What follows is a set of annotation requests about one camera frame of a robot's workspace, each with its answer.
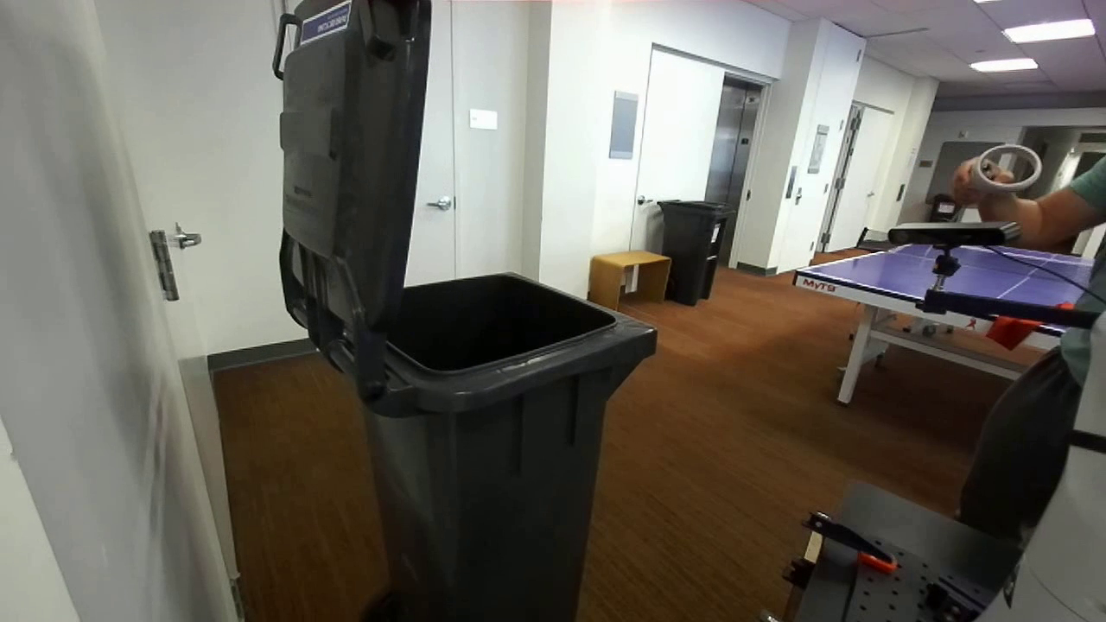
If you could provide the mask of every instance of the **trash bin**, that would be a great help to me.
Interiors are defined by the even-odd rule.
[[[281,277],[367,405],[390,563],[369,618],[568,622],[604,401],[657,335],[523,277],[403,290],[428,0],[306,0],[290,30]]]
[[[725,238],[725,211],[700,202],[660,202],[660,254],[671,256],[666,296],[699,303],[712,296]]]

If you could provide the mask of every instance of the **brown carpet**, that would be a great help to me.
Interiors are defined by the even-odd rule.
[[[950,512],[1001,381],[890,352],[834,401],[857,309],[788,277],[720,272],[609,405],[583,622],[783,610],[797,521],[872,482]],[[217,377],[252,622],[353,622],[387,582],[363,420],[321,360]]]

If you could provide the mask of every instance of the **ceiling light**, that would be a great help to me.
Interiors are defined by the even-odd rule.
[[[974,72],[1034,72],[1035,61],[1030,56],[1020,56],[1020,60],[980,60],[980,61],[971,61]]]
[[[1020,26],[1001,30],[1008,42],[1060,42],[1060,37],[1092,37],[1092,22],[1039,22],[1039,26]]]

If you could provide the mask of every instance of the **person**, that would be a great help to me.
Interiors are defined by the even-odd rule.
[[[1106,160],[1035,202],[985,187],[963,163],[954,173],[950,198],[956,209],[974,204],[980,223],[1015,223],[1020,247],[1071,248],[1077,232],[1106,223]],[[1098,247],[1092,285],[1077,309],[1103,311],[1103,296],[1106,247]],[[959,487],[963,525],[1013,542],[1027,540],[1060,482],[1085,370],[1088,335],[1069,330],[1060,345],[994,401]]]

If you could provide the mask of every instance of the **table leg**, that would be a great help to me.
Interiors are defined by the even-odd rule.
[[[873,311],[864,309],[864,318],[860,318],[860,325],[853,331],[849,363],[843,368],[843,377],[841,377],[841,386],[837,386],[837,405],[853,405],[857,381],[860,381],[860,370],[866,363],[872,320],[873,320]]]

